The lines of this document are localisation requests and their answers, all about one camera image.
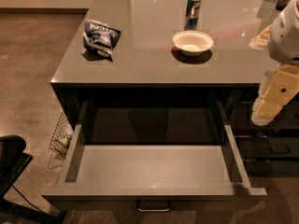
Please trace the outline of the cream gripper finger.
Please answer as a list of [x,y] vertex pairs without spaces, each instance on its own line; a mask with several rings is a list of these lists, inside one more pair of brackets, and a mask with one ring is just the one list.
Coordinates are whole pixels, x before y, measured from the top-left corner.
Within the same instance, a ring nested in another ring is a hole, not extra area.
[[263,75],[262,81],[260,83],[260,87],[258,90],[258,97],[256,98],[253,107],[252,107],[252,111],[254,113],[256,113],[260,107],[260,105],[262,104],[262,100],[263,100],[263,96],[265,94],[265,92],[267,91],[267,88],[270,85],[270,81],[272,79],[274,75],[273,71],[266,71]]
[[257,98],[252,106],[251,121],[257,126],[266,126],[281,110],[281,105]]

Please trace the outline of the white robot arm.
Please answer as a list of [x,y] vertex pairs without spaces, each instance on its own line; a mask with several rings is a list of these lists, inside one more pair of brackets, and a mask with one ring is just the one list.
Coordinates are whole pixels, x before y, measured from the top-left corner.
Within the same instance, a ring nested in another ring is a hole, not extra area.
[[299,92],[299,0],[290,0],[249,46],[268,48],[269,57],[279,63],[276,71],[265,72],[252,107],[251,121],[265,126]]

